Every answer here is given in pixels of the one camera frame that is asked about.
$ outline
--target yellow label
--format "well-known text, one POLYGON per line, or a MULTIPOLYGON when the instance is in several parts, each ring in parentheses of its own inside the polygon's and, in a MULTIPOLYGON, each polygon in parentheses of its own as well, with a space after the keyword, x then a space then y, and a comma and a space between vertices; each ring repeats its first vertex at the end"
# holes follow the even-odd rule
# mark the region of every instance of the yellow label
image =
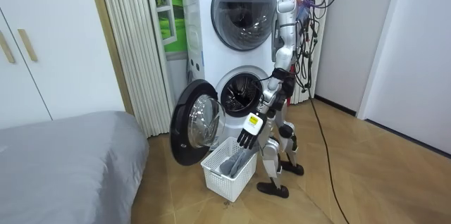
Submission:
POLYGON ((249 122, 252 123, 253 125, 256 125, 258 121, 259 119, 253 116, 249 119, 249 122))

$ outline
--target gray bed cover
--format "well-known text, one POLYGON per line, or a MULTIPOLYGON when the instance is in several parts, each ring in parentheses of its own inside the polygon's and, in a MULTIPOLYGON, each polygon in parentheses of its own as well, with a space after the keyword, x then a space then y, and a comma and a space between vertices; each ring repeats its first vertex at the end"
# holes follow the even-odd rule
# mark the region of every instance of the gray bed cover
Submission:
POLYGON ((0 130, 0 223, 129 223, 148 151, 124 112, 0 130))

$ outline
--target white door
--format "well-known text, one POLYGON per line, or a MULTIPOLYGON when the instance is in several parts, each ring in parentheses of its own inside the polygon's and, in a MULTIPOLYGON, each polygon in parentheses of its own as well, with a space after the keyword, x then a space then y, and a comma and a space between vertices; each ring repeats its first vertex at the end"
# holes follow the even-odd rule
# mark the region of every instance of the white door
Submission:
POLYGON ((451 6, 444 1, 397 0, 367 118, 451 153, 451 6))
POLYGON ((0 129, 51 120, 0 8, 0 129))
POLYGON ((94 0, 0 5, 53 119, 124 110, 94 0))

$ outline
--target washing machine door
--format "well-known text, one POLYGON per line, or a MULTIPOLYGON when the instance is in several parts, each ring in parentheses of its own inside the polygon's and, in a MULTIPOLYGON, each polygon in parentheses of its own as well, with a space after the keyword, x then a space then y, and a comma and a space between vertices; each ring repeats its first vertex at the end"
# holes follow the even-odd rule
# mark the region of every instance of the washing machine door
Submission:
POLYGON ((276 4, 276 0, 212 0, 211 21, 226 46, 248 51, 271 34, 276 4))
POLYGON ((218 94, 206 80, 191 82, 180 95, 171 118, 171 149, 184 166, 198 163, 218 142, 226 116, 218 94))

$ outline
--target white curtain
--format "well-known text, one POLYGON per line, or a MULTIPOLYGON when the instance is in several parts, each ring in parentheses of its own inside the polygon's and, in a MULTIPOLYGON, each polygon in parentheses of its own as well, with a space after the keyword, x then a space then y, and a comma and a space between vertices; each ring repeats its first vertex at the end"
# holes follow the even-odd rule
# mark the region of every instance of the white curtain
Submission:
POLYGON ((173 100, 163 44, 154 34, 159 33, 159 25, 152 18, 149 0, 105 2, 135 117, 148 137, 169 132, 173 100))
MULTIPOLYGON (((325 9, 317 8, 315 9, 316 15, 323 15, 323 11, 325 9)), ((311 66, 311 97, 315 96, 315 86, 316 86, 316 76, 318 75, 318 65, 319 65, 319 56, 321 54, 321 44, 323 43, 323 33, 324 33, 324 25, 326 24, 326 15, 319 20, 320 26, 316 30, 318 33, 318 44, 316 44, 316 48, 312 54, 313 64, 311 66)), ((309 36, 312 37, 313 33, 310 30, 309 36)), ((308 59, 305 59, 305 64, 308 65, 308 59)), ((302 79, 301 73, 299 73, 299 78, 302 80, 302 84, 306 84, 307 81, 302 79)), ((299 85, 295 86, 295 92, 293 93, 290 103, 298 104, 299 102, 305 101, 309 98, 309 93, 302 93, 302 89, 299 85)))

